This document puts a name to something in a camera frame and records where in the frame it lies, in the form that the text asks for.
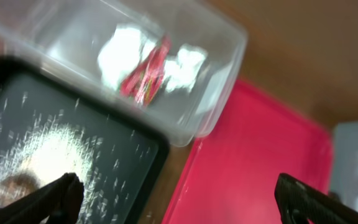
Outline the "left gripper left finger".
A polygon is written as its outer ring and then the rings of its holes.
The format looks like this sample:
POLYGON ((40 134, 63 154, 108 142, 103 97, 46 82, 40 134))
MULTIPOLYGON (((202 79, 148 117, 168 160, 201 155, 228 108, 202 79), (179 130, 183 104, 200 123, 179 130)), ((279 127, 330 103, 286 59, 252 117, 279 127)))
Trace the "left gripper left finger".
POLYGON ((84 199, 84 185, 74 173, 66 173, 18 201, 0 208, 0 224, 75 224, 84 199))

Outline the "food scraps and rice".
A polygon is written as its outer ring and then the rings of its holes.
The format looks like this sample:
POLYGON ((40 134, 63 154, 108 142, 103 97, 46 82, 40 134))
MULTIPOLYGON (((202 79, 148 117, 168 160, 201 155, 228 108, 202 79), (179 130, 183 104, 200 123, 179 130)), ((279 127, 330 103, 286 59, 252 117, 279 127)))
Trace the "food scraps and rice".
POLYGON ((0 208, 74 173, 85 188, 78 223, 124 223, 125 131, 77 99, 0 94, 0 208))

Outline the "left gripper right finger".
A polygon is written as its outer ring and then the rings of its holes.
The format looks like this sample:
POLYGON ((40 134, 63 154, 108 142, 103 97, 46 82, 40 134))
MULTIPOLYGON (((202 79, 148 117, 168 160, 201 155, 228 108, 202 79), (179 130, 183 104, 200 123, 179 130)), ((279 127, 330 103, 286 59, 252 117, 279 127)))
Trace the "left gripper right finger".
POLYGON ((289 174, 278 176, 274 196, 282 224, 358 224, 358 212, 289 174))

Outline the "red snack wrapper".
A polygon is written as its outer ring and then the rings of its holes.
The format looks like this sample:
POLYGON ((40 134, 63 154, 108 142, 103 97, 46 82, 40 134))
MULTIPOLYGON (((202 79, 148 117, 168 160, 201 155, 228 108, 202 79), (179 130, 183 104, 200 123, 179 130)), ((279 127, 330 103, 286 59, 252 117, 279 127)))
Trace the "red snack wrapper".
POLYGON ((119 93, 132 98, 138 105, 150 104, 163 83, 163 66, 170 47, 170 38, 163 36, 148 56, 121 82, 119 93))

